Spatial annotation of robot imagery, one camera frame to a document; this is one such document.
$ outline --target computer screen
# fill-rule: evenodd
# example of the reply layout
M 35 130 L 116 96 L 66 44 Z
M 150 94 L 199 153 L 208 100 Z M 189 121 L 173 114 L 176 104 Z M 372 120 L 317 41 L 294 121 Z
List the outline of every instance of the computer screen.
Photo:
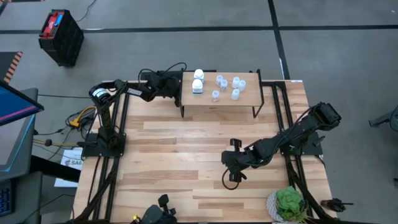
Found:
M 25 118 L 43 109 L 42 105 L 9 86 L 6 82 L 0 82 L 0 126 Z

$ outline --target wooden table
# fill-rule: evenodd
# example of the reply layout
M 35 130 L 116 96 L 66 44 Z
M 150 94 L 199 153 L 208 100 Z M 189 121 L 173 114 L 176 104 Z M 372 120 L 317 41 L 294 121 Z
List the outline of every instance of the wooden table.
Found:
M 308 108 L 304 85 L 286 81 L 286 86 L 293 118 L 297 119 Z M 226 169 L 220 162 L 221 152 L 233 150 L 230 138 L 241 139 L 246 146 L 279 131 L 271 88 L 264 87 L 263 93 L 266 103 L 257 118 L 248 107 L 215 106 L 190 106 L 181 118 L 171 99 L 156 98 L 146 103 L 130 97 L 126 151 L 120 160 L 111 221 L 131 222 L 134 215 L 142 216 L 162 194 L 168 194 L 169 208 L 177 210 L 179 222 L 271 222 L 267 196 L 289 185 L 285 161 L 279 153 L 264 167 L 244 170 L 248 180 L 237 190 L 226 190 L 221 183 Z M 76 215 L 86 207 L 96 160 L 84 161 L 74 203 Z M 309 191 L 318 202 L 331 199 L 322 163 L 314 156 L 303 156 L 302 160 Z M 100 218 L 104 217 L 107 196 L 105 192 Z
M 205 84 L 202 94 L 192 93 L 193 72 L 184 72 L 182 78 L 181 105 L 185 106 L 250 106 L 259 107 L 257 112 L 253 110 L 253 117 L 258 115 L 264 104 L 264 98 L 261 91 L 261 74 L 258 70 L 256 73 L 232 73 L 232 72 L 206 72 Z M 217 75 L 222 75 L 228 81 L 226 92 L 220 92 L 220 99 L 216 102 L 212 100 L 211 93 L 213 90 L 220 90 L 216 86 Z M 239 99 L 232 100 L 232 79 L 239 77 L 246 81 L 246 87 L 239 95 Z

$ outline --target keyboard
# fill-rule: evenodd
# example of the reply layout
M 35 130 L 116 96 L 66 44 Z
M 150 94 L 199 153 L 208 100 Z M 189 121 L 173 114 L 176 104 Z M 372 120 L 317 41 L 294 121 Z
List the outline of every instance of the keyboard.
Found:
M 0 217 L 14 212 L 14 184 L 12 180 L 0 182 Z

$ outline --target white bottle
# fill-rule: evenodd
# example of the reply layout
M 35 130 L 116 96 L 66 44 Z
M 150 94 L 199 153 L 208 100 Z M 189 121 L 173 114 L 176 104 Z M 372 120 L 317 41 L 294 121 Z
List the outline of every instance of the white bottle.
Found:
M 244 87 L 246 87 L 246 81 L 244 80 L 239 81 L 238 90 L 242 92 L 244 90 Z
M 221 81 L 220 91 L 226 91 L 226 87 L 227 86 L 228 86 L 228 81 L 227 80 Z
M 234 89 L 232 91 L 232 100 L 237 100 L 239 98 L 239 90 L 238 89 Z
M 223 81 L 223 76 L 222 75 L 217 75 L 216 77 L 216 86 L 220 87 L 221 81 Z
M 195 79 L 192 82 L 192 93 L 202 94 L 203 93 L 203 83 L 199 79 Z
M 199 79 L 202 83 L 205 83 L 205 74 L 202 69 L 196 69 L 193 74 L 193 79 Z
M 232 80 L 232 88 L 237 88 L 239 85 L 239 77 L 234 77 L 234 79 Z
M 220 99 L 220 93 L 218 90 L 214 90 L 213 93 L 211 94 L 211 97 L 213 98 L 213 102 L 216 102 Z

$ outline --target potted plant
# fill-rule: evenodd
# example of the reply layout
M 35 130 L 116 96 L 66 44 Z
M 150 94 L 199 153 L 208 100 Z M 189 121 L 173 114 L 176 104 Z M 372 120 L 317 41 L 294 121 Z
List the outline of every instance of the potted plant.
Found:
M 292 186 L 271 193 L 267 210 L 278 222 L 305 223 L 307 218 L 307 205 Z

